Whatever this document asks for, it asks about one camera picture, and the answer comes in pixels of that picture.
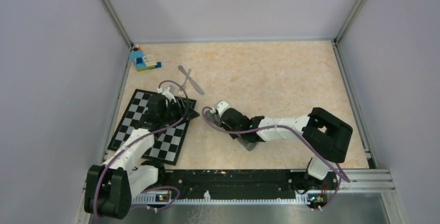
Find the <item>silver fork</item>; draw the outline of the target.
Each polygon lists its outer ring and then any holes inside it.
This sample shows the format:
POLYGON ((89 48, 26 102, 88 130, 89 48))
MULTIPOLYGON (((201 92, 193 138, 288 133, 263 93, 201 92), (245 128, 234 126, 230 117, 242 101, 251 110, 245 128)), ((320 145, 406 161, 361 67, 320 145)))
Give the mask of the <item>silver fork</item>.
MULTIPOLYGON (((187 73, 188 75, 190 75, 190 73, 191 73, 191 68, 189 68, 189 69, 186 71, 186 73, 187 73)), ((184 82, 181 84, 181 87, 182 87, 183 89, 185 89, 185 84, 186 84, 186 82, 187 82, 187 78, 185 78, 184 82)), ((179 90, 179 91, 178 91, 178 95, 184 95, 183 90, 179 90)))

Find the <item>grey cloth napkin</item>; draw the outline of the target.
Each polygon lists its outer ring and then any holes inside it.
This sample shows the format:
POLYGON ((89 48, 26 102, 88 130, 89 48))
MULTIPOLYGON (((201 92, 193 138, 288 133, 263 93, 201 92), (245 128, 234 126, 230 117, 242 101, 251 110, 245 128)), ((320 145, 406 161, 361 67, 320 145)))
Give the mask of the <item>grey cloth napkin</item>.
MULTIPOLYGON (((238 111, 232 109, 228 113, 232 113, 232 112, 238 112, 238 111)), ((208 122, 210 122, 210 123, 215 125, 215 123, 214 123, 214 115, 211 114, 210 111, 206 111, 204 113, 204 117, 206 117, 208 122)), ((247 116, 241 114, 240 131, 247 131, 247 130, 255 129, 256 127, 253 126, 254 123, 256 123, 256 122, 253 121, 252 119, 248 118, 247 116)), ((245 133, 245 134, 229 134, 229 136, 232 139, 237 140, 248 151, 253 150, 257 146, 258 142, 262 142, 263 141, 256 134, 256 132, 245 133)))

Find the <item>silver table knife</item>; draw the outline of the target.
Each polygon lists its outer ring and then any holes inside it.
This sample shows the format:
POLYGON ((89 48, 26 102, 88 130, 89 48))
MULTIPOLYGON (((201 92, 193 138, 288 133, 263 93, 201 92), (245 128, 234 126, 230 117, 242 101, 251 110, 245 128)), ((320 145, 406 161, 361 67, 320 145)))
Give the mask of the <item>silver table knife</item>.
POLYGON ((189 83, 193 86, 193 88, 201 95, 205 95, 204 90, 200 87, 200 85, 194 81, 194 79, 191 77, 190 72, 191 69, 185 69, 182 65, 179 65, 177 69, 182 72, 183 75, 186 77, 186 81, 189 81, 189 83))

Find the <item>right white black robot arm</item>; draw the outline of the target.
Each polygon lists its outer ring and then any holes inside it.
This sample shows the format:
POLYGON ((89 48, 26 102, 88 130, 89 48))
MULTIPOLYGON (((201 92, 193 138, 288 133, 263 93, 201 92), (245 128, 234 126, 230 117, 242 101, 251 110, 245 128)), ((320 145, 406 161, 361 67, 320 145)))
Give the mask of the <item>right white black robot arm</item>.
POLYGON ((225 102, 206 113, 217 129, 237 139, 248 151, 258 143, 299 140, 313 153, 304 175, 305 184, 318 189, 329 171, 350 182, 340 165, 346 159, 353 128, 320 107, 311 113, 291 118, 247 117, 225 102))

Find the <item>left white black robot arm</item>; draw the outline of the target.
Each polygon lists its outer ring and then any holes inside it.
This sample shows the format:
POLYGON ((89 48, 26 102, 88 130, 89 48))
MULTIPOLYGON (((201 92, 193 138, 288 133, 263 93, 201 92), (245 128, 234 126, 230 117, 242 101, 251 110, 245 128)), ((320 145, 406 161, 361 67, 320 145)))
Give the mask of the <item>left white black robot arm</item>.
POLYGON ((161 189, 165 173, 157 165, 136 167, 140 158, 153 148, 156 137, 168 129, 199 117, 188 97, 171 93, 134 94, 136 105, 129 106, 116 136, 122 146, 100 165, 87 172, 84 210, 97 216, 123 219, 134 197, 147 187, 161 189))

